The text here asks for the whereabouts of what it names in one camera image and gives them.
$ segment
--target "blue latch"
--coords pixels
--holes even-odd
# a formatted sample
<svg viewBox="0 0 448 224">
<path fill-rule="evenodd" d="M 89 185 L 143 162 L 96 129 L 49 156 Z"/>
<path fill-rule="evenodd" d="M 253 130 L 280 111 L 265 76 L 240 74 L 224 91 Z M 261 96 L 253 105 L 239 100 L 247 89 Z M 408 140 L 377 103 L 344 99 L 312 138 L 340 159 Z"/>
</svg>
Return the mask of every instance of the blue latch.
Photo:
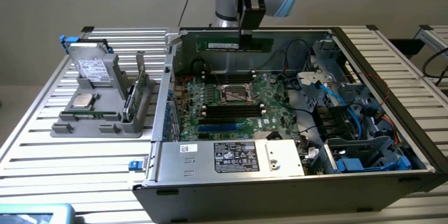
<svg viewBox="0 0 448 224">
<path fill-rule="evenodd" d="M 73 43 L 73 42 L 77 42 L 79 41 L 79 37 L 68 37 L 65 42 L 67 43 Z"/>
<path fill-rule="evenodd" d="M 400 156 L 396 162 L 391 162 L 384 166 L 363 167 L 359 158 L 341 158 L 336 161 L 337 169 L 341 173 L 357 173 L 357 172 L 383 172 L 389 170 L 409 170 L 411 162 L 405 156 Z"/>
<path fill-rule="evenodd" d="M 65 35 L 59 36 L 59 42 L 63 45 L 65 54 L 68 54 L 68 47 L 67 47 L 65 43 L 73 43 L 73 42 L 77 42 L 77 41 L 79 41 L 79 37 L 68 37 L 68 38 L 65 38 Z"/>
<path fill-rule="evenodd" d="M 129 171 L 132 170 L 143 170 L 143 161 L 133 160 L 129 162 Z"/>
</svg>

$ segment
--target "barcode sticker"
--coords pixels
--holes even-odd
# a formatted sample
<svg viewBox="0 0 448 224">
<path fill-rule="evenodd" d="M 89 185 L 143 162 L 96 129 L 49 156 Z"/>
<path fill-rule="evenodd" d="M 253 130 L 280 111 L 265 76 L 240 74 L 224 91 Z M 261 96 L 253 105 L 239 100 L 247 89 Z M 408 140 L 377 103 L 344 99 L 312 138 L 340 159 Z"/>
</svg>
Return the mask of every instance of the barcode sticker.
<svg viewBox="0 0 448 224">
<path fill-rule="evenodd" d="M 208 48 L 239 49 L 239 44 L 232 43 L 208 43 Z"/>
<path fill-rule="evenodd" d="M 80 60 L 77 62 L 85 77 L 91 80 L 91 82 L 111 82 L 111 78 L 101 60 Z"/>
<path fill-rule="evenodd" d="M 180 145 L 180 152 L 196 152 L 196 151 L 197 151 L 197 144 Z"/>
</svg>

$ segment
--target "blue pcie slot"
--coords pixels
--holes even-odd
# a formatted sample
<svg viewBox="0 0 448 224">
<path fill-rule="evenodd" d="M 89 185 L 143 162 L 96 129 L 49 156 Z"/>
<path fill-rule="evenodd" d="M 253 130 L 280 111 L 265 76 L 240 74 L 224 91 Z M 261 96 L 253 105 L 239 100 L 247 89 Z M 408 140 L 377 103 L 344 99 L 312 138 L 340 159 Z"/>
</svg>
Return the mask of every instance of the blue pcie slot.
<svg viewBox="0 0 448 224">
<path fill-rule="evenodd" d="M 197 131 L 237 131 L 239 127 L 236 124 L 223 124 L 223 125 L 203 125 L 197 127 Z"/>
</svg>

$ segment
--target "white sticker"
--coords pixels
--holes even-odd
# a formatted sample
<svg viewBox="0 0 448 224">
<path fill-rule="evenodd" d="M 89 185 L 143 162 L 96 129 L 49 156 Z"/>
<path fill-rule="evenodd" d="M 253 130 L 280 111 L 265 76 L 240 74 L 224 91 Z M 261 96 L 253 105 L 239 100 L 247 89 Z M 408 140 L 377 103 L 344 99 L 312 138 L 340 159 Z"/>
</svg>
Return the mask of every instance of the white sticker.
<svg viewBox="0 0 448 224">
<path fill-rule="evenodd" d="M 197 144 L 180 145 L 180 152 L 196 152 L 196 151 L 197 151 Z"/>
<path fill-rule="evenodd" d="M 208 48 L 239 49 L 240 46 L 231 43 L 208 43 Z"/>
<path fill-rule="evenodd" d="M 319 154 L 319 149 L 315 147 L 309 147 L 308 149 L 308 155 L 305 156 L 307 158 L 315 158 Z"/>
<path fill-rule="evenodd" d="M 79 60 L 85 77 L 92 82 L 109 82 L 111 78 L 101 60 Z"/>
</svg>

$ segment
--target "blue cable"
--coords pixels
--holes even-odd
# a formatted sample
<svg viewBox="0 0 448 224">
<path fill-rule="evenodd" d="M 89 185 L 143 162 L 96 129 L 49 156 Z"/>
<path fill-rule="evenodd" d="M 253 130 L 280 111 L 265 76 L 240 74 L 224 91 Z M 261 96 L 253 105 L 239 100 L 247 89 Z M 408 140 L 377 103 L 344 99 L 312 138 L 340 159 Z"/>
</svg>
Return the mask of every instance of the blue cable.
<svg viewBox="0 0 448 224">
<path fill-rule="evenodd" d="M 341 101 L 341 103 L 343 103 L 343 105 L 344 106 L 347 106 L 347 103 L 345 103 L 345 101 L 344 101 L 344 99 L 339 96 L 339 95 L 336 95 L 323 84 L 320 85 L 320 88 L 332 96 L 332 97 L 335 97 L 336 99 L 339 99 L 340 101 Z M 357 140 L 360 140 L 361 139 L 361 132 L 363 132 L 363 130 L 361 130 L 361 124 L 359 123 L 359 120 L 357 120 L 357 117 L 356 117 L 356 115 L 355 115 L 355 112 L 353 112 L 353 110 L 349 108 L 349 107 L 347 107 L 347 111 L 348 111 L 348 113 L 351 114 L 351 116 L 352 116 L 352 118 L 355 119 L 355 123 L 356 123 L 356 127 L 357 127 Z"/>
</svg>

